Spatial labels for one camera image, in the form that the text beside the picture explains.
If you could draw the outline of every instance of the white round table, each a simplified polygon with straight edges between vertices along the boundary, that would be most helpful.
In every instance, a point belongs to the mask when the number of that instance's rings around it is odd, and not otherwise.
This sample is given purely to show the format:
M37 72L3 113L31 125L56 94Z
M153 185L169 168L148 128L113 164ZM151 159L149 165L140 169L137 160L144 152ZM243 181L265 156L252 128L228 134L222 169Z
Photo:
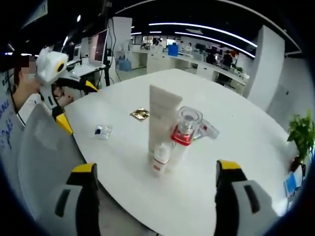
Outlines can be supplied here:
M149 85L183 97L220 134L192 143L175 173L156 178L148 166L149 119L129 114L149 109ZM287 133L240 95L196 75L161 71L118 83L66 107L74 138L109 194L141 223L163 236L212 235L216 227L216 161L236 161L274 203L285 199L283 180L292 157ZM113 125L107 141L92 139L96 125Z

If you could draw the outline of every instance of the small white bottle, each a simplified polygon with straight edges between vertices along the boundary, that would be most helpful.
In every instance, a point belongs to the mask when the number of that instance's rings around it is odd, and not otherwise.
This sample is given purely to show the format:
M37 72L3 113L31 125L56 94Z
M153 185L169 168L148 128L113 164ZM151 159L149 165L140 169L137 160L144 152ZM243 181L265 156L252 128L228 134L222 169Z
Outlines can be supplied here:
M164 174L170 158L170 150L170 145L167 143L156 145L152 164L152 170L156 175L161 176Z

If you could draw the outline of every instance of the gold packet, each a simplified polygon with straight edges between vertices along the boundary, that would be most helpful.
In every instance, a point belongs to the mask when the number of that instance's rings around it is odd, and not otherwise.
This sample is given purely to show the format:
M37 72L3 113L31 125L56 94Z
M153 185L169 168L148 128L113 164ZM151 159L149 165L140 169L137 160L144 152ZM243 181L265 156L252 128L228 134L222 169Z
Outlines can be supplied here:
M140 107L134 112L132 112L130 115L139 121L143 121L150 116L150 113L146 109Z

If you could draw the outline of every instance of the ceiling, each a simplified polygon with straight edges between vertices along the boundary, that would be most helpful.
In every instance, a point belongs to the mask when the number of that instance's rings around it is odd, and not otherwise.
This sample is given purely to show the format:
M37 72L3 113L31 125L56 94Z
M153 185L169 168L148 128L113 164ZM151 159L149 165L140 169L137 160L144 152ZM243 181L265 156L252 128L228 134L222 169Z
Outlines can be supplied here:
M106 0L48 0L48 14L21 29L29 14L41 2L41 0L33 0L31 3L23 1L19 3L19 7L16 7L14 1L1 2L2 9L7 10L0 16L1 31L4 32L0 38L0 52L7 52L6 44L10 42L19 51L38 54L45 45L63 42L67 35L75 41L104 29L103 5ZM280 30L269 22L248 10L220 0L194 0L186 1L186 3L174 0L149 0L148 3L115 14L125 7L140 2L140 0L112 0L112 7L106 13L107 18L114 15L132 17L135 26L133 32L149 33L149 31L160 30L164 35L174 35L175 31L188 32L186 31L188 27L182 26L148 26L149 23L180 22L218 28L253 42L262 25L267 25L285 39L286 52L298 50ZM235 0L234 2L259 12L286 30L303 52L309 52L306 50L309 48L313 49L313 46L310 46L312 41L308 39L310 30L304 30L306 23L311 22L307 18L310 18L312 14L297 15L295 4L282 4L278 0L264 0L260 1L260 4L250 0ZM81 15L80 22L76 22L78 15ZM254 53L254 47L232 36L208 29L201 29L201 31L204 36L228 42Z

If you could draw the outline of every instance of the small plastic bag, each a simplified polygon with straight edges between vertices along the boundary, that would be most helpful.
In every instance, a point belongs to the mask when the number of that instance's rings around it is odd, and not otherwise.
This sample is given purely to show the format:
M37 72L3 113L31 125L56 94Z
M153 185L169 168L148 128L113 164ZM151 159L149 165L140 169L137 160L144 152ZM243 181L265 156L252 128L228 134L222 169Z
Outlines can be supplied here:
M112 125L97 125L94 131L94 138L98 140L107 140L112 133Z

